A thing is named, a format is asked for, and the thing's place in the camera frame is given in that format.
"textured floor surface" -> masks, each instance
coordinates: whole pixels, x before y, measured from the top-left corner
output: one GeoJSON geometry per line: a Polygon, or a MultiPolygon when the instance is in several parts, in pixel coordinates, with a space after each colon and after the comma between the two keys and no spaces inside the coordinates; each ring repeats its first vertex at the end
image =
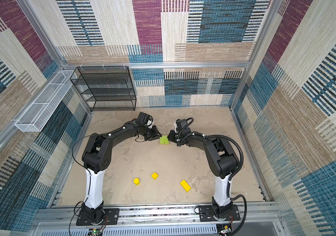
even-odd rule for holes
{"type": "MultiPolygon", "coordinates": [[[[227,135],[238,142],[240,136],[228,108],[137,108],[136,111],[95,112],[87,135],[94,132],[105,133],[114,130],[125,122],[136,118],[143,111],[154,118],[154,124],[163,135],[174,129],[177,119],[193,117],[191,130],[206,135],[227,135]]],[[[81,160],[84,139],[77,155],[81,160]]],[[[103,198],[104,204],[155,204],[210,202],[215,189],[212,174],[204,151],[188,146],[178,148],[176,144],[159,145],[159,140],[137,143],[130,138],[113,148],[111,164],[106,169],[103,198]],[[151,174],[159,174],[156,180],[151,174]],[[140,185],[133,179],[138,177],[140,185]],[[191,186],[186,192],[180,185],[185,179],[191,186]]],[[[75,205],[85,195],[85,171],[76,163],[72,166],[63,188],[59,204],[75,205]]],[[[244,194],[247,201],[262,201],[248,157],[244,159],[241,171],[234,177],[231,195],[244,194]]]]}

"yellow rectangular block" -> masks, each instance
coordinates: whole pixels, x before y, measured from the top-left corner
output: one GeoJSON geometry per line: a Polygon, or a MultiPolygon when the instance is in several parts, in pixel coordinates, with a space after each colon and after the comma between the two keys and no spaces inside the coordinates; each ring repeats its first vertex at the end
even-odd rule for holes
{"type": "Polygon", "coordinates": [[[191,189],[191,187],[188,185],[188,183],[187,183],[185,180],[182,180],[182,181],[180,182],[180,184],[181,184],[182,187],[184,187],[184,189],[185,189],[187,192],[191,189]]]}
{"type": "Polygon", "coordinates": [[[151,177],[152,177],[153,179],[156,179],[158,176],[159,176],[159,175],[156,174],[156,172],[154,172],[154,173],[151,175],[151,177]]]}

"black wire shelf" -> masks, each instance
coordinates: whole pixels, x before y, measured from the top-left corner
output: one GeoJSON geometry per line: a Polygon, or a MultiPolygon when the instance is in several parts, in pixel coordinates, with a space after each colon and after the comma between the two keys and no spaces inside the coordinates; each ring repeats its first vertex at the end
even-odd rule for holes
{"type": "Polygon", "coordinates": [[[135,111],[137,98],[126,66],[85,66],[71,82],[91,111],[135,111]]]}

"black mounting plate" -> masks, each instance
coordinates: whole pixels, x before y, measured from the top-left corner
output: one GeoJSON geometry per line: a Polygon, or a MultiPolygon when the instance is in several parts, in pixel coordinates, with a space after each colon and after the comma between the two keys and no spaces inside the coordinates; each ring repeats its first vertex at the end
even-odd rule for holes
{"type": "MultiPolygon", "coordinates": [[[[104,215],[104,218],[105,216],[108,216],[108,224],[107,225],[116,225],[117,222],[118,222],[118,214],[119,214],[119,209],[118,208],[105,208],[103,209],[104,212],[105,212],[105,215],[104,215]]],[[[92,225],[91,224],[93,223],[91,221],[91,219],[89,217],[87,217],[85,214],[81,214],[79,215],[79,217],[77,218],[77,221],[76,221],[76,226],[87,226],[87,225],[92,225]]]]}
{"type": "MultiPolygon", "coordinates": [[[[211,205],[199,205],[196,208],[199,210],[199,219],[201,222],[208,222],[208,221],[217,221],[214,218],[213,208],[211,205]]],[[[240,220],[240,212],[237,209],[237,205],[232,205],[232,210],[229,213],[234,217],[234,220],[240,220]]],[[[230,221],[231,217],[227,216],[225,221],[230,221]]]]}

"white wire basket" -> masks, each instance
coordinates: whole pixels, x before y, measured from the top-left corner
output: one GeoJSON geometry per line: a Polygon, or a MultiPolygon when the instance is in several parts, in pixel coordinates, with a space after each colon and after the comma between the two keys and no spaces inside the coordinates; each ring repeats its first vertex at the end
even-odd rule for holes
{"type": "Polygon", "coordinates": [[[70,89],[72,85],[70,78],[77,78],[73,70],[59,71],[24,112],[15,126],[22,132],[41,132],[70,89]]]}

